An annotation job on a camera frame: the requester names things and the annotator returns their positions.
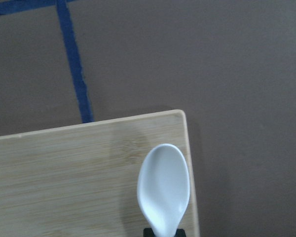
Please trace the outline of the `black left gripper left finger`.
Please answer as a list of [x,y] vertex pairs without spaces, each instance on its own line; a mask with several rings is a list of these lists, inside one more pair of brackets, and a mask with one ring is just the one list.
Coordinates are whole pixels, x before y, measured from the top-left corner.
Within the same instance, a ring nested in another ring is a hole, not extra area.
[[143,237],[153,237],[152,228],[144,228],[143,229]]

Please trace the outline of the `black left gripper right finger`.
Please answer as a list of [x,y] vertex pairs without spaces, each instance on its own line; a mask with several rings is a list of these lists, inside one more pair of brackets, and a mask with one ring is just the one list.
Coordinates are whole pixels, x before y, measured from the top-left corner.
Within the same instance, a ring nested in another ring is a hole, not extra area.
[[185,230],[184,229],[177,229],[175,233],[175,237],[185,237]]

